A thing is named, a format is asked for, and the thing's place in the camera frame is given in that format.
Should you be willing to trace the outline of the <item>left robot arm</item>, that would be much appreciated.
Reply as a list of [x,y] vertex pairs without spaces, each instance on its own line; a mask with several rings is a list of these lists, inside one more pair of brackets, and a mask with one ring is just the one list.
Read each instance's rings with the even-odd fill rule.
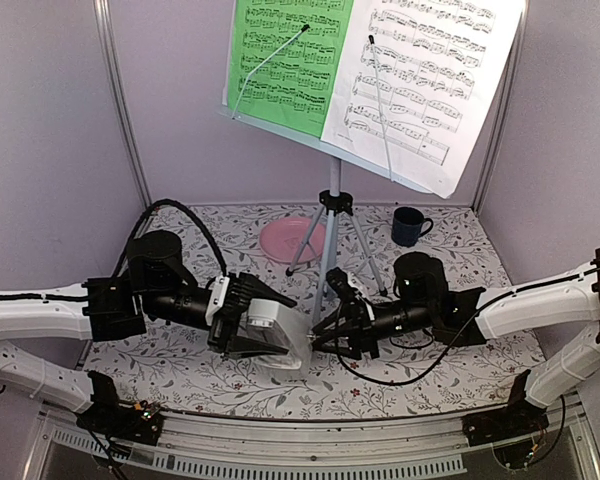
[[111,378],[63,368],[14,345],[16,339],[107,342],[146,332],[161,319],[201,330],[208,348],[277,369],[302,367],[308,347],[294,300],[251,274],[221,275],[202,288],[184,266],[182,242],[165,230],[132,239],[122,274],[34,292],[0,291],[0,382],[76,414],[108,434],[128,426]]

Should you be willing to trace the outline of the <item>right aluminium frame post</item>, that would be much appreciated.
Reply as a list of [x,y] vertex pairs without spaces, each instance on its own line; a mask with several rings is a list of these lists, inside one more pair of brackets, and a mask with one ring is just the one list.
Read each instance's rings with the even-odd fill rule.
[[503,75],[497,90],[495,118],[489,134],[487,151],[480,171],[479,181],[471,205],[472,211],[480,216],[486,204],[488,191],[493,178],[498,156],[508,119],[514,82],[518,73],[519,62],[526,33],[526,23],[529,11],[529,1],[521,1],[521,14],[513,43],[504,66]]

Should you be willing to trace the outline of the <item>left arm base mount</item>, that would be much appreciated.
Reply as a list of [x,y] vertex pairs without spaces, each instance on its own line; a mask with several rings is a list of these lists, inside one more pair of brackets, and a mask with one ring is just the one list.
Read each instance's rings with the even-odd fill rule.
[[158,444],[164,417],[157,403],[141,400],[125,404],[110,377],[96,371],[89,371],[87,377],[93,387],[91,405],[83,413],[76,414],[79,427],[107,438],[150,446]]

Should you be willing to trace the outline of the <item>aluminium frame post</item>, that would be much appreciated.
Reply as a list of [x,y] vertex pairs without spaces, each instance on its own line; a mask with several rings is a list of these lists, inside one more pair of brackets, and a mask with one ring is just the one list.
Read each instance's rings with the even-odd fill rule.
[[130,165],[132,179],[141,204],[147,208],[153,202],[153,199],[145,174],[144,165],[140,157],[131,113],[126,99],[122,71],[115,42],[111,5],[107,0],[94,0],[93,7],[105,70],[114,103],[115,115]]
[[480,171],[479,181],[471,205],[472,211],[480,216],[486,204],[488,191],[493,178],[498,156],[508,119],[514,82],[518,73],[519,62],[526,33],[526,23],[529,11],[529,1],[521,1],[521,14],[513,43],[504,66],[503,75],[497,90],[495,118],[489,134],[487,151]]

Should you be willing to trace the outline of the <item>front aluminium rail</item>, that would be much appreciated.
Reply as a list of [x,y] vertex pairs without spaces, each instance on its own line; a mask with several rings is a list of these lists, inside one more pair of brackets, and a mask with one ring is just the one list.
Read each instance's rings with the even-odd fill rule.
[[269,421],[168,412],[154,445],[104,452],[73,416],[44,406],[26,479],[600,479],[600,454],[579,397],[548,428],[476,445],[452,412],[412,418]]

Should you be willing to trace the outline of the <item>dark blue cup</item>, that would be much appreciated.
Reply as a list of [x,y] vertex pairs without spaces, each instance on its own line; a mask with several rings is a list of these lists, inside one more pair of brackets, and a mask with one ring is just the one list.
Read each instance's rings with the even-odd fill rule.
[[419,239],[428,234],[434,222],[420,210],[412,207],[398,207],[393,212],[391,240],[402,247],[413,247]]

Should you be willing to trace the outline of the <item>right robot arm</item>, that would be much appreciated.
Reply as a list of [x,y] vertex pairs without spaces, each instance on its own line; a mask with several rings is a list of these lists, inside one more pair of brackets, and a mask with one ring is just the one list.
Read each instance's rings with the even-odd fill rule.
[[544,363],[518,375],[497,427],[517,436],[561,394],[600,369],[600,248],[592,261],[540,281],[508,288],[452,291],[443,263],[422,252],[394,263],[393,302],[372,303],[351,275],[339,268],[327,282],[340,300],[335,312],[313,327],[314,350],[359,360],[379,355],[379,341],[430,329],[447,348],[482,345],[508,334],[562,323],[584,329]]

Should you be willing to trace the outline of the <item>pink plastic plate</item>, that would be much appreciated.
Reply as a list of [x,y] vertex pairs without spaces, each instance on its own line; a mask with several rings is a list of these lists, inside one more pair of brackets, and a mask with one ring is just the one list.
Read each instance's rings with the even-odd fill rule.
[[[290,265],[311,226],[306,217],[284,217],[269,222],[259,235],[259,246],[264,255],[281,264]],[[301,253],[298,262],[306,263],[322,255],[326,227],[318,223],[309,239],[309,245]]]

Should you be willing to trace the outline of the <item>grey perforated music stand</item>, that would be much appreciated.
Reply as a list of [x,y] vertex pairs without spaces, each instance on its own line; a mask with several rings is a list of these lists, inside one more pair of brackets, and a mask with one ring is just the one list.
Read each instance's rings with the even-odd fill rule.
[[[497,90],[492,101],[492,106],[496,106]],[[336,264],[336,238],[338,234],[338,218],[341,214],[351,214],[353,211],[353,199],[345,193],[341,188],[341,167],[344,162],[350,162],[356,166],[362,167],[372,173],[384,176],[391,180],[387,173],[385,173],[378,166],[361,159],[345,150],[335,147],[322,141],[320,137],[313,137],[311,135],[287,128],[278,124],[267,122],[258,118],[254,118],[247,115],[238,115],[232,112],[226,104],[226,93],[227,87],[225,86],[223,103],[226,112],[235,120],[245,122],[280,136],[289,138],[301,144],[307,145],[323,153],[329,154],[332,157],[331,165],[331,184],[330,187],[323,191],[320,195],[320,205],[318,210],[313,216],[313,223],[321,223],[326,227],[326,238],[324,241],[324,247],[321,255],[321,266],[322,272],[331,270]],[[407,188],[422,192],[430,193],[422,187],[418,186],[413,182],[406,180],[393,181]]]

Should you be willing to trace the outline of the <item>white sheet music paper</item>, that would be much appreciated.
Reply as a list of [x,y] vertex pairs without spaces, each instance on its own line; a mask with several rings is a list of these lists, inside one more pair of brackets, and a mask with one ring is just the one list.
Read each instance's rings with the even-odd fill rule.
[[522,1],[356,1],[322,141],[450,197],[496,94]]

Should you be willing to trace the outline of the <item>white metronome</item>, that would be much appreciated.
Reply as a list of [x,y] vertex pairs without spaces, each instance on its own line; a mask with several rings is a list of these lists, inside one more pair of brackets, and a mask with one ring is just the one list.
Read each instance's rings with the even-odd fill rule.
[[253,364],[278,381],[299,380],[308,374],[312,351],[311,318],[279,302],[254,299],[247,311],[247,337],[283,347],[286,354],[257,356]]

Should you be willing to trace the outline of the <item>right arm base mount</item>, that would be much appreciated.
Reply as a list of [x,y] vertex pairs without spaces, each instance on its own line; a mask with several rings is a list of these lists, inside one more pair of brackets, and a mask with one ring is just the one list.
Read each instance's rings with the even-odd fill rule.
[[503,466],[522,469],[540,459],[540,444],[544,439],[549,421],[546,407],[537,407],[526,400],[525,385],[531,371],[519,374],[512,385],[509,399],[502,408],[462,417],[462,431],[470,446],[484,445],[508,440],[518,436],[539,433],[540,438],[498,447],[495,457]]

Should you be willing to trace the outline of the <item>left aluminium frame post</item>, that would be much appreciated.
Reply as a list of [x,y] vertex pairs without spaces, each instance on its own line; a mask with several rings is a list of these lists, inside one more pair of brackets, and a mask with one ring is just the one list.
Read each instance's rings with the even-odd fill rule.
[[147,208],[153,202],[153,199],[145,174],[144,165],[140,157],[131,113],[126,99],[122,71],[115,42],[111,5],[107,0],[94,0],[93,7],[105,70],[114,103],[115,115],[130,165],[132,179],[141,204]]

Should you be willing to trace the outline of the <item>green sheet music paper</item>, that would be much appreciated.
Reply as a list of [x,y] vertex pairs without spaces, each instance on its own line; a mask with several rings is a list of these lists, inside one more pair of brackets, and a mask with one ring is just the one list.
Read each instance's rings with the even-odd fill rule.
[[320,137],[352,8],[344,0],[237,1],[228,108]]

